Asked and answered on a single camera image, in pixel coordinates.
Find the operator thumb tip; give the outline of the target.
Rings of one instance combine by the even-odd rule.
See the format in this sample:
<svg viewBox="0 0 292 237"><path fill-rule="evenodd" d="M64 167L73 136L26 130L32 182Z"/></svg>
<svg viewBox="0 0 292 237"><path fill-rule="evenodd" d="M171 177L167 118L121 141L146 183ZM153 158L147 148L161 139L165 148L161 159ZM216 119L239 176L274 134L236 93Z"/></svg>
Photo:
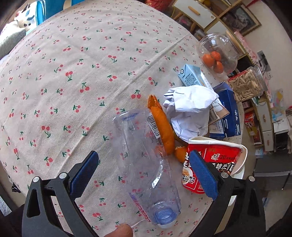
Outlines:
<svg viewBox="0 0 292 237"><path fill-rule="evenodd" d="M105 235L104 237L133 237L133 230L131 226L123 223L119 225L114 231Z"/></svg>

